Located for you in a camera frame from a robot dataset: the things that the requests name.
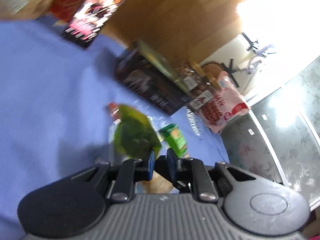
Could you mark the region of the dark green snack packet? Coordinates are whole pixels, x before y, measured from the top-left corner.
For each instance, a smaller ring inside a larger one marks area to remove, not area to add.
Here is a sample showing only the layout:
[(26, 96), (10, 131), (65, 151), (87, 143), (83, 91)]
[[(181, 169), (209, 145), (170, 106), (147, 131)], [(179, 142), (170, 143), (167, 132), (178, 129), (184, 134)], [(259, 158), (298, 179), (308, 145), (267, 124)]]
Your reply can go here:
[(116, 109), (120, 120), (114, 133), (116, 151), (136, 159), (143, 159), (150, 151), (159, 157), (161, 142), (148, 117), (129, 105), (119, 104)]

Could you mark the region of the green biscuit packet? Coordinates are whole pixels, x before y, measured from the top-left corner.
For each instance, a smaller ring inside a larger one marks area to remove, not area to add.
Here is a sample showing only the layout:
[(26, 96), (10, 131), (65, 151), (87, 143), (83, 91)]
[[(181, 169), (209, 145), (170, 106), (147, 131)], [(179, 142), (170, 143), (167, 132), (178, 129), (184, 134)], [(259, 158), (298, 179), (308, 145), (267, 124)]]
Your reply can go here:
[(176, 124), (169, 124), (161, 128), (159, 133), (179, 158), (185, 155), (187, 151), (187, 141)]

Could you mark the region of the yellow peanut snack bag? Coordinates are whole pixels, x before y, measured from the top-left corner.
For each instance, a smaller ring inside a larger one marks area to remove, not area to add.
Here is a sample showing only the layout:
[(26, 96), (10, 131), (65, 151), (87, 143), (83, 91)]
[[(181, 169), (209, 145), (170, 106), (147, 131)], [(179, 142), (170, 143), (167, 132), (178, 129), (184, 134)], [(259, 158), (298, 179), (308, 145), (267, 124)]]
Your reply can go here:
[(173, 189), (174, 187), (171, 182), (154, 171), (150, 181), (140, 181), (137, 183), (136, 192), (147, 194), (170, 194)]

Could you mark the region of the pink fried dough bag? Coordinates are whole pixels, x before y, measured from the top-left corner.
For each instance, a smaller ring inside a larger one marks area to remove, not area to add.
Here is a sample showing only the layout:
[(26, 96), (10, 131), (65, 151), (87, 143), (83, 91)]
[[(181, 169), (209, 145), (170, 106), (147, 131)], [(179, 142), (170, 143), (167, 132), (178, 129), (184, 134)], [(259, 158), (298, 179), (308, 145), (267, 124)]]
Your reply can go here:
[(236, 116), (245, 115), (250, 107), (244, 97), (237, 91), (236, 87), (225, 71), (221, 71), (217, 82), (220, 89), (216, 90), (213, 98), (205, 103), (199, 111), (199, 116), (204, 124), (217, 134)]

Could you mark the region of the pecan jar gold lid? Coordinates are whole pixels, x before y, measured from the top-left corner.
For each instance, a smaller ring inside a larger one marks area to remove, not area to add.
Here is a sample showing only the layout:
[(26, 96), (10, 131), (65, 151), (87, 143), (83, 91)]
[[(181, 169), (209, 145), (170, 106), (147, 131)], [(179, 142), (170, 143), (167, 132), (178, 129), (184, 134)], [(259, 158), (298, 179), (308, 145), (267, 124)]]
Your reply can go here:
[(187, 107), (193, 112), (197, 112), (203, 105), (213, 99), (214, 94), (219, 90), (219, 85), (215, 77), (200, 79), (199, 84), (191, 90), (192, 100)]

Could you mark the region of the frosted glass door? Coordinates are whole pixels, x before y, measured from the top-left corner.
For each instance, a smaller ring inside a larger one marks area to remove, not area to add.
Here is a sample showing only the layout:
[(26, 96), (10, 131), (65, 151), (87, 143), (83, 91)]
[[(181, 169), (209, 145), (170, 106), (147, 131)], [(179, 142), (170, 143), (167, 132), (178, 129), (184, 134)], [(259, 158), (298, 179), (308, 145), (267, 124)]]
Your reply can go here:
[(230, 162), (319, 207), (319, 59), (233, 119), (221, 133)]

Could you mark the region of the cashew jar gold lid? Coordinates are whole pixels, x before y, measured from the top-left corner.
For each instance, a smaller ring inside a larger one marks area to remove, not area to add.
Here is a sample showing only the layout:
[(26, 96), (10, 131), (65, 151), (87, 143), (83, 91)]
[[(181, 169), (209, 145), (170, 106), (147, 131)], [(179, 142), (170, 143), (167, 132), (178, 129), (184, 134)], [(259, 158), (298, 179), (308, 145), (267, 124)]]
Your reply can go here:
[(198, 63), (191, 60), (184, 61), (177, 65), (175, 69), (191, 94), (198, 96), (206, 90), (206, 83), (203, 82)]

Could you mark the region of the black tin box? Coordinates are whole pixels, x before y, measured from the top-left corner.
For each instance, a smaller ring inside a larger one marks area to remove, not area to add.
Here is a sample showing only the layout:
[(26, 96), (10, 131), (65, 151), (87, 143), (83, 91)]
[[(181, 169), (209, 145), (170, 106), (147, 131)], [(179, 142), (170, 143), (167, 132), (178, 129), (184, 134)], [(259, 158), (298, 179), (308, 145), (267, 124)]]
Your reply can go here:
[(168, 115), (191, 102), (191, 92), (179, 72), (141, 38), (121, 54), (115, 76)]

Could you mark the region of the blue printed tablecloth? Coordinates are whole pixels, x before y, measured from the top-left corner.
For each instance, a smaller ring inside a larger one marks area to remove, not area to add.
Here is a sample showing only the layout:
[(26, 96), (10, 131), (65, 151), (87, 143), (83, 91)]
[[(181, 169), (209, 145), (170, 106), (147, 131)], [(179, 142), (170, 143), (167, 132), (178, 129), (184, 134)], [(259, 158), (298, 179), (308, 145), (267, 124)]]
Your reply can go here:
[(109, 157), (109, 103), (179, 126), (190, 156), (228, 161), (218, 134), (182, 108), (167, 115), (114, 77), (123, 48), (99, 35), (88, 50), (48, 16), (1, 22), (1, 239), (21, 239), (17, 206), (29, 192)]

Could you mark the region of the round wooden board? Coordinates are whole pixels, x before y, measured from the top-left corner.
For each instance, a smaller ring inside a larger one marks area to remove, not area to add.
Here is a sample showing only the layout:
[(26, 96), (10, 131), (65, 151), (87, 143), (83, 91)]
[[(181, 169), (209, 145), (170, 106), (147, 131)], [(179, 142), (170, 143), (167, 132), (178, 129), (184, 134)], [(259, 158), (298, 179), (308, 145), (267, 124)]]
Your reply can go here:
[(208, 62), (202, 66), (206, 77), (213, 84), (214, 87), (219, 87), (219, 78), (226, 75), (221, 64), (217, 62)]

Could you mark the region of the white power strip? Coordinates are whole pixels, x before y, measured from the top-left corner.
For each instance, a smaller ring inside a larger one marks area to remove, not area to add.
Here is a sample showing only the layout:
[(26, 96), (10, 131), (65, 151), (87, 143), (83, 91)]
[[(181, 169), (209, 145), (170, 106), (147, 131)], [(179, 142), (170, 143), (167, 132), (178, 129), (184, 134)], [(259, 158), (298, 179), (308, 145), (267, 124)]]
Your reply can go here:
[(263, 48), (258, 48), (257, 50), (253, 51), (253, 56), (249, 58), (246, 72), (248, 75), (252, 75), (258, 69), (258, 67), (264, 62), (264, 59), (267, 55), (272, 54), (272, 49), (274, 48), (273, 45), (268, 44)]

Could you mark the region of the wooden board backdrop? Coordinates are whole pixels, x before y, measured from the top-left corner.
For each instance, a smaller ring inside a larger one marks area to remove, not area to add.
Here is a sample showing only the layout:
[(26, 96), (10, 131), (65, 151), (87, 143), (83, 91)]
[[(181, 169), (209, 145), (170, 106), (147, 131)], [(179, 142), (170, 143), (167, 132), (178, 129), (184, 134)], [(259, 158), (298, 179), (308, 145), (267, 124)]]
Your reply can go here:
[(102, 34), (128, 47), (141, 38), (170, 63), (201, 62), (241, 33), (244, 0), (127, 0)]

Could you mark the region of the smartphone showing video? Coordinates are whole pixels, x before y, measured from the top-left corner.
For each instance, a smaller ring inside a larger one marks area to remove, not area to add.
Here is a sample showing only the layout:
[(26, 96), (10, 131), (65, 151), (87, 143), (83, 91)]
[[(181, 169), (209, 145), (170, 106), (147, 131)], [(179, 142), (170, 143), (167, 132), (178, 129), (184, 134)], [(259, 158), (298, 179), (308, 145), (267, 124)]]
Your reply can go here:
[(65, 28), (62, 38), (88, 49), (105, 23), (126, 0), (85, 0)]

